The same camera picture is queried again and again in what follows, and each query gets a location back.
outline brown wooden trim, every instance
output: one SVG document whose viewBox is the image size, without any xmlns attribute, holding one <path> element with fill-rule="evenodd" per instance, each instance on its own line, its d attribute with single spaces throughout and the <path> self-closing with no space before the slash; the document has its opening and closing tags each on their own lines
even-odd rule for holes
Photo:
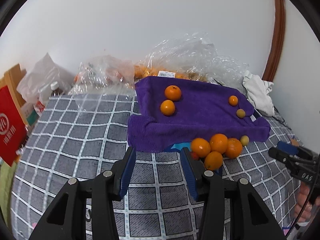
<svg viewBox="0 0 320 240">
<path fill-rule="evenodd" d="M 273 81 L 279 65 L 285 33 L 285 1 L 275 0 L 275 26 L 273 30 L 273 38 L 271 50 L 264 70 L 262 79 Z"/>
</svg>

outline bottle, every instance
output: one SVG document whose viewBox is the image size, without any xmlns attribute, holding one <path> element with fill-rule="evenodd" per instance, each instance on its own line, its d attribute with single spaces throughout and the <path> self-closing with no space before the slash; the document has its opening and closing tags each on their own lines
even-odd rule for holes
<svg viewBox="0 0 320 240">
<path fill-rule="evenodd" d="M 52 90 L 52 93 L 51 93 L 51 96 L 52 97 L 58 97 L 58 96 L 61 96 L 63 95 L 63 91 L 59 88 L 59 84 L 57 81 L 53 82 L 51 85 L 51 90 Z"/>
</svg>

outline white cloth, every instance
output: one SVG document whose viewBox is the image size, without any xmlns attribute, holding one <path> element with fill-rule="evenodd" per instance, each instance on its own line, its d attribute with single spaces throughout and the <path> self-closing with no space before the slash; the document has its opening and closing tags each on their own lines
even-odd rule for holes
<svg viewBox="0 0 320 240">
<path fill-rule="evenodd" d="M 266 116 L 273 116 L 275 114 L 272 99 L 268 96 L 272 91 L 272 82 L 263 81 L 258 75 L 253 75 L 249 70 L 246 70 L 242 84 L 248 92 L 248 101 L 256 109 L 262 111 Z"/>
</svg>

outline barcode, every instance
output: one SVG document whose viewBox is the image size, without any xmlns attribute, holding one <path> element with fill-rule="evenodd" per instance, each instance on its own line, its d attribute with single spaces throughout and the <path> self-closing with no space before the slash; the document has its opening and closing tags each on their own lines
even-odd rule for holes
<svg viewBox="0 0 320 240">
<path fill-rule="evenodd" d="M 171 78 L 175 78 L 176 74 L 175 72 L 169 72 L 169 71 L 162 71 L 160 70 L 158 73 L 158 77 L 171 77 Z"/>
</svg>

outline white wall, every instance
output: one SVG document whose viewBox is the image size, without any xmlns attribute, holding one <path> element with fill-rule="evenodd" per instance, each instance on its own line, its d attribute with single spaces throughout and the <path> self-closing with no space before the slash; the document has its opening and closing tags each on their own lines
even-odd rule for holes
<svg viewBox="0 0 320 240">
<path fill-rule="evenodd" d="M 306 147 L 320 151 L 320 43 L 286 0 L 284 48 L 271 93 L 273 103 Z"/>
<path fill-rule="evenodd" d="M 274 0 L 28 0 L 0 38 L 0 75 L 46 52 L 74 74 L 97 55 L 135 62 L 187 32 L 209 33 L 220 55 L 262 75 L 273 26 Z"/>
</svg>

